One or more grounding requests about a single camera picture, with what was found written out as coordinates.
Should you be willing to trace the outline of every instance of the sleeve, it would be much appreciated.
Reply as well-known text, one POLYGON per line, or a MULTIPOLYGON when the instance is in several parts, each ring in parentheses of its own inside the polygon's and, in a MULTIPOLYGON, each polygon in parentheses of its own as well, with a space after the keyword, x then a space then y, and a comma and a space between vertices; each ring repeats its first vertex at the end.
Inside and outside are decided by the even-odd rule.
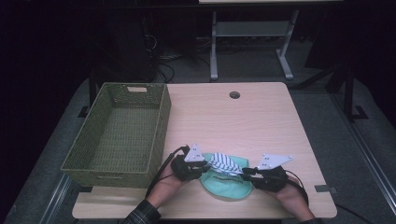
POLYGON ((161 217, 157 209, 146 200, 143 200, 134 211, 132 211, 122 224, 151 224, 156 223, 161 217))
POLYGON ((311 220, 300 222, 299 224, 323 224, 323 220, 320 218, 314 218, 311 220))

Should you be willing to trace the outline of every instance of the gray floor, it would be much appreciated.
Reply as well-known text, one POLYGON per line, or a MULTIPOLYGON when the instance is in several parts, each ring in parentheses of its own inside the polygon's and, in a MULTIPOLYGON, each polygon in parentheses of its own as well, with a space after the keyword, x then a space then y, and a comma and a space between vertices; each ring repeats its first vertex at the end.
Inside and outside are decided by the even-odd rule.
MULTIPOLYGON (((245 46, 240 52, 219 54, 218 82, 280 81, 292 86, 320 71, 304 68, 311 44, 308 41, 292 42, 287 58, 295 78, 287 81, 275 55, 275 48, 280 46, 281 41, 256 42, 255 45, 245 46)), ((167 63, 175 70, 173 82, 208 82, 209 66, 204 63, 208 62, 208 53, 201 54, 200 57, 202 60, 195 62, 180 59, 167 63)), ((168 68, 163 67, 163 71, 170 77, 171 71, 168 68)), ((161 77, 155 81, 163 82, 161 77)), ((290 91, 290 94, 326 182, 336 190, 333 199, 374 223, 396 223, 396 216, 375 182, 368 162, 362 156, 360 143, 350 129, 350 123, 346 122, 339 111, 337 103, 342 102, 342 93, 328 94, 324 90, 326 83, 327 78, 323 78, 303 91, 290 91)), ((355 82, 354 92, 354 105, 362 106, 369 119, 356 120, 353 127, 361 133, 365 144, 372 150, 394 186, 396 131, 375 105, 370 92, 359 81, 355 82)), ((118 220, 74 220, 71 211, 81 188, 73 181, 65 195, 55 195, 57 197, 54 199, 63 199, 60 206, 53 210, 47 209, 54 190, 64 178, 60 172, 62 162, 83 122, 82 118, 78 118, 78 113, 88 104, 88 81, 85 81, 66 108, 5 223, 40 223, 43 215, 49 211, 53 216, 49 216, 52 218, 48 223, 118 223, 118 220)), ((288 219, 283 223, 296 221, 288 219)), ((337 216, 326 219, 325 223, 364 222, 345 210, 338 209, 337 216)))

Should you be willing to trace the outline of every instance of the wicker basket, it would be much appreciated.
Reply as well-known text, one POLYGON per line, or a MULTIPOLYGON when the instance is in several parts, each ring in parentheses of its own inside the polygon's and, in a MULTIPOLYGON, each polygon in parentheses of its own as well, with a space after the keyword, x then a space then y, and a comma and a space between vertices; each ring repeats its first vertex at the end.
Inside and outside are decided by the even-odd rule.
POLYGON ((61 170, 81 186, 147 188, 162 163, 170 109, 165 84, 105 83, 61 170))

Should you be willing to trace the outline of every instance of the hand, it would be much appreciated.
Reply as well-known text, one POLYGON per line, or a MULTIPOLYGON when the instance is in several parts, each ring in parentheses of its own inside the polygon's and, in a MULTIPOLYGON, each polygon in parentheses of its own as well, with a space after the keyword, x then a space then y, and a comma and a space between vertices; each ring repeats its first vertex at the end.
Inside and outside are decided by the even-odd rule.
MULTIPOLYGON (((294 177, 289 176, 289 180, 299 184, 298 180, 294 177)), ((303 195, 294 186, 287 184, 285 188, 277 193, 265 192, 280 201, 285 210, 295 216, 298 221, 302 222, 315 218, 306 204, 303 195)))
POLYGON ((164 202, 172 198, 182 186, 190 182, 181 181, 175 177, 173 175, 171 163, 172 161, 165 167, 160 176, 160 181, 154 186, 150 195, 147 197, 147 201, 157 209, 164 202))

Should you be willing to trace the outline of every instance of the teal cloth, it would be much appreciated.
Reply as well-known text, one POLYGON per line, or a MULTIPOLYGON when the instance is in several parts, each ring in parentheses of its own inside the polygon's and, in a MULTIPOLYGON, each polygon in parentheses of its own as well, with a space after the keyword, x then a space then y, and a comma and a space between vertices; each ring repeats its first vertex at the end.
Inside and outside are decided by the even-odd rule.
MULTIPOLYGON (((206 161, 210 161, 212 153, 203 154, 206 161)), ((248 160, 244 158, 229 156, 241 167, 248 167, 248 160)), ((222 175, 213 170, 203 173, 201 183, 211 193, 230 199, 243 199, 253 190, 250 181, 244 181, 240 175, 222 175)))

